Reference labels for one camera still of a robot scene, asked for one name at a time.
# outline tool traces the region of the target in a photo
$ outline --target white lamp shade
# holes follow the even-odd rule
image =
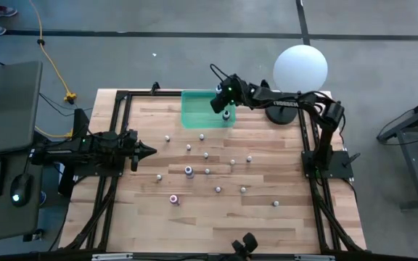
[[[274,82],[282,92],[317,91],[324,85],[327,74],[324,55],[307,45],[288,48],[274,65]]]

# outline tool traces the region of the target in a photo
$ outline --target green tray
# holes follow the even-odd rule
[[[185,128],[229,128],[235,124],[234,105],[227,105],[230,112],[228,120],[222,119],[222,112],[214,113],[210,100],[216,97],[215,91],[182,91],[181,124]]]

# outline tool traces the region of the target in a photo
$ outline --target concrete floor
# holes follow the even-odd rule
[[[0,24],[36,29],[28,1],[6,0],[20,13]],[[37,0],[47,30],[136,32],[300,33],[295,0]],[[310,33],[418,35],[418,0],[303,0]],[[0,37],[0,61],[44,61],[41,91],[56,101],[65,95],[35,36]],[[208,65],[258,83],[272,79],[278,55],[300,39],[272,38],[107,38],[46,37],[78,106],[92,107],[98,88],[212,88],[218,83]],[[416,199],[414,186],[395,146],[381,146],[375,136],[402,112],[418,105],[418,41],[312,41],[329,63],[323,90],[343,101],[347,117],[345,145],[361,152],[353,163],[358,208],[368,249],[418,257],[418,210],[401,212],[398,204]],[[72,118],[46,118],[51,108],[38,106],[37,125],[50,133],[70,130]],[[55,191],[55,173],[45,174],[50,204],[42,209],[42,242],[21,237],[0,241],[0,254],[46,251],[65,213]]]

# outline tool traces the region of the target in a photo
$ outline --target wooden tabletop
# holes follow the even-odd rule
[[[98,90],[91,131],[109,130],[116,91]],[[185,129],[180,97],[133,98],[128,127],[137,130],[139,139],[157,149],[157,154],[143,159],[135,173],[126,163],[115,198],[108,252],[231,253],[231,242],[251,232],[259,243],[256,253],[319,253],[311,191],[300,159],[303,144],[298,118],[289,125],[275,125],[262,109],[246,107],[237,108],[236,118],[233,128]],[[171,137],[168,143],[166,135]],[[192,146],[189,152],[187,144]],[[342,149],[337,132],[332,145],[334,150]],[[246,162],[248,155],[251,163]],[[187,165],[194,169],[193,179],[184,174]],[[159,183],[157,174],[163,177]],[[61,247],[90,218],[98,180],[89,177],[74,188]],[[342,180],[329,184],[337,219],[365,248],[353,191]],[[215,192],[216,186],[221,193]],[[247,189],[243,194],[242,187]],[[172,194],[179,196],[180,206],[169,202]],[[273,207],[273,201],[279,206]],[[102,223],[101,219],[96,243]],[[324,226],[331,246],[328,222]]]

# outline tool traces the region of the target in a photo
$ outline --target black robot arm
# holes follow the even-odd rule
[[[53,162],[64,165],[93,165],[98,171],[89,175],[101,175],[102,171],[99,170],[121,170],[126,157],[131,160],[131,170],[136,171],[140,160],[156,152],[156,149],[138,141],[137,131],[127,130],[119,135],[107,131],[40,145],[32,151],[31,162],[34,165]]]
[[[319,145],[313,152],[313,163],[319,170],[328,170],[332,158],[332,136],[337,130],[345,109],[341,104],[318,91],[308,93],[282,93],[268,87],[246,83],[237,75],[230,75],[216,89],[216,97],[210,101],[215,113],[228,104],[243,105],[251,109],[270,106],[303,109],[321,128]]]

